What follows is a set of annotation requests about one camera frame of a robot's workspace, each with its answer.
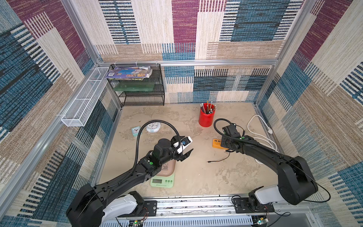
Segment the orange power strip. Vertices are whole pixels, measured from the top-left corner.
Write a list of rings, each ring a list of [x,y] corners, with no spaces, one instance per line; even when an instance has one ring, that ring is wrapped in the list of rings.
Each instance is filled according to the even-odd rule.
[[[226,150],[226,148],[221,145],[221,140],[219,140],[219,139],[213,139],[212,147]]]

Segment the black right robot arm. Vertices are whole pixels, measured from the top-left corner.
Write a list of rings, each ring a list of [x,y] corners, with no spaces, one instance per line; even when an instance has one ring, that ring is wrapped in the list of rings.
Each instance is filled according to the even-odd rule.
[[[257,159],[278,175],[278,192],[292,205],[297,205],[318,192],[321,187],[306,162],[300,156],[290,157],[257,142],[253,137],[241,135],[236,125],[227,119],[214,121],[214,129],[222,136],[221,146],[236,153]]]

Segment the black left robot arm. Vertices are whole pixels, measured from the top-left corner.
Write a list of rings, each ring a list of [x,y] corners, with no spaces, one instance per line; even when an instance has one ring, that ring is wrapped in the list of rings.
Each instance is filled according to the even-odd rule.
[[[136,153],[133,167],[116,178],[95,186],[83,185],[66,210],[73,227],[98,227],[106,220],[133,213],[143,203],[143,198],[137,192],[126,196],[123,193],[156,176],[165,163],[184,161],[189,157],[191,151],[184,153],[184,150],[193,142],[190,136],[181,136],[173,125],[163,120],[148,121],[141,129],[151,123],[169,126],[175,136],[170,140],[160,139],[153,150],[142,158],[138,158]]]

